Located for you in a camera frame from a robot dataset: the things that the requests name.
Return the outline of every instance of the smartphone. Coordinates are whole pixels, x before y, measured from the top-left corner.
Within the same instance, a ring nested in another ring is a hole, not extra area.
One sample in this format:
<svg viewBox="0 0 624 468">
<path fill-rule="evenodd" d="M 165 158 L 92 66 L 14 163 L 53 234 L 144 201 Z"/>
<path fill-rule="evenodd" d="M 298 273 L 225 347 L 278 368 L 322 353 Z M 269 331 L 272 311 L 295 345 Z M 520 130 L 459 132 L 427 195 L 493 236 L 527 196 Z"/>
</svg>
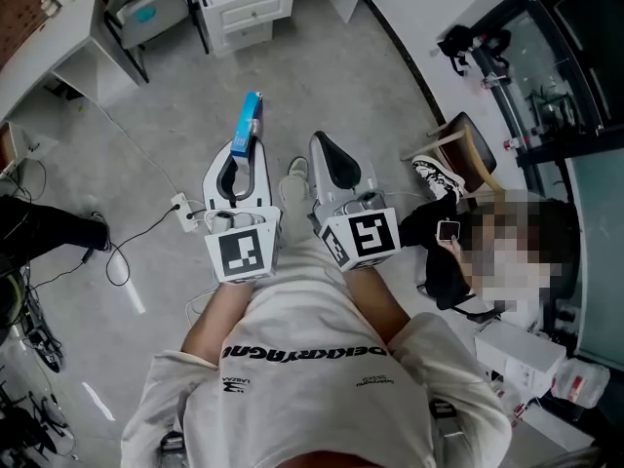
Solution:
<svg viewBox="0 0 624 468">
<path fill-rule="evenodd" d="M 451 220 L 440 220 L 438 222 L 438 232 L 436 237 L 438 241 L 450 241 L 455 236 L 459 240 L 459 222 Z"/>
</svg>

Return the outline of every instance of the gray floor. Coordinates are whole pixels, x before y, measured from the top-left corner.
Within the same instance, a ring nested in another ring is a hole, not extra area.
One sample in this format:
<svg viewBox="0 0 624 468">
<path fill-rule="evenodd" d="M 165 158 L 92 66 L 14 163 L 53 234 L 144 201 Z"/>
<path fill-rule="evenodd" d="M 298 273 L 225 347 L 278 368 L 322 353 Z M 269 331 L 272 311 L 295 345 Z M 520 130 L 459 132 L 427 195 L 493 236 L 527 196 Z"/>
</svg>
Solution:
<svg viewBox="0 0 624 468">
<path fill-rule="evenodd" d="M 310 135 L 325 130 L 345 148 L 370 157 L 386 191 L 428 196 L 399 154 L 422 143 L 418 139 L 434 126 L 433 116 L 362 2 L 344 24 L 327 0 L 294 0 L 292 17 L 275 23 L 271 42 L 221 59 L 204 55 L 186 22 L 148 44 L 145 62 L 151 82 L 108 111 L 189 198 L 202 198 L 204 173 L 232 138 L 245 94 L 255 90 L 264 95 L 263 142 L 274 189 L 290 160 L 307 154 Z M 43 161 L 48 184 L 40 204 L 77 214 L 100 210 L 115 242 L 144 230 L 171 206 L 167 181 L 96 106 L 72 101 L 64 120 L 60 145 Z M 41 169 L 26 164 L 25 185 L 36 194 L 41 183 Z M 424 201 L 388 197 L 399 217 Z M 90 467 L 118 465 L 119 439 L 137 407 L 151 356 L 179 348 L 188 330 L 186 300 L 215 282 L 202 234 L 183 234 L 174 216 L 124 252 L 132 268 L 124 288 L 106 281 L 108 255 L 98 253 L 76 273 L 39 290 L 66 357 L 61 374 L 48 377 L 76 433 L 75 453 Z M 66 246 L 37 258 L 33 281 L 72 268 L 82 254 Z M 411 314 L 434 310 L 415 291 L 424 257 L 423 251 L 403 250 L 380 267 Z M 445 316 L 462 326 L 461 318 Z M 50 388 L 15 335 L 2 351 L 9 390 Z M 114 420 L 97 407 L 86 384 Z M 70 446 L 60 443 L 59 450 Z M 54 465 L 77 463 L 57 457 Z"/>
</svg>

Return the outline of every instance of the black pants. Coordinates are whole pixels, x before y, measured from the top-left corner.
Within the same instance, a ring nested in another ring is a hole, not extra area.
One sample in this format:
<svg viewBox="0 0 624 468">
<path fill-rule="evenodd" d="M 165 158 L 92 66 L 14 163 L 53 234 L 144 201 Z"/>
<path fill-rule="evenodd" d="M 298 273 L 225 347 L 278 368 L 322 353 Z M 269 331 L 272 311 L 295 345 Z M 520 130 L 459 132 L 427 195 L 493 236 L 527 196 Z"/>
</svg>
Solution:
<svg viewBox="0 0 624 468">
<path fill-rule="evenodd" d="M 13 267 L 21 267 L 61 245 L 103 250 L 107 234 L 101 222 L 52 207 L 29 205 L 9 196 L 0 197 L 0 254 Z"/>
<path fill-rule="evenodd" d="M 427 249 L 425 288 L 441 310 L 461 303 L 470 291 L 452 254 L 436 241 L 438 222 L 446 219 L 460 222 L 460 237 L 470 234 L 470 222 L 465 214 L 457 214 L 452 193 L 418 207 L 399 225 L 402 247 L 419 245 Z"/>
</svg>

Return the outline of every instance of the white wall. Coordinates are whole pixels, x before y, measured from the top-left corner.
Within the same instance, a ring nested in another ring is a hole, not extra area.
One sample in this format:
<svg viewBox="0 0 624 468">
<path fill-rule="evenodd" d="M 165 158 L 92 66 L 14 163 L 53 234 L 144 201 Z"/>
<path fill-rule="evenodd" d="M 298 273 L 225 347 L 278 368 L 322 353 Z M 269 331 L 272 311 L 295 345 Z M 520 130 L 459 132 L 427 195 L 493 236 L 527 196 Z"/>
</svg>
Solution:
<svg viewBox="0 0 624 468">
<path fill-rule="evenodd" d="M 445 118 L 465 111 L 475 122 L 491 149 L 498 168 L 494 176 L 503 187 L 526 188 L 515 155 L 505 151 L 511 135 L 491 92 L 481 88 L 481 70 L 458 76 L 449 58 L 438 50 L 437 41 L 454 24 L 472 25 L 502 0 L 372 0 L 394 28 L 431 89 Z"/>
</svg>

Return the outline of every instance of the power strip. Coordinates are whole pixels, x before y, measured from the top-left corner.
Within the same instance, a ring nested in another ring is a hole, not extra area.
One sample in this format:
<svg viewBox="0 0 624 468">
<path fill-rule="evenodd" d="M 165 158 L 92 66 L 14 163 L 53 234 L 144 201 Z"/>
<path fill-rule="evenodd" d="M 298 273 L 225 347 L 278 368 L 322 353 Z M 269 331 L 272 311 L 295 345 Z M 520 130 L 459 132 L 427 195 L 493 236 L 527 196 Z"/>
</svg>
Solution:
<svg viewBox="0 0 624 468">
<path fill-rule="evenodd" d="M 175 214 L 184 232 L 193 232 L 199 227 L 199 222 L 193 217 L 193 211 L 188 206 L 188 201 L 183 192 L 172 198 L 172 205 L 179 205 L 179 210 L 175 210 Z"/>
</svg>

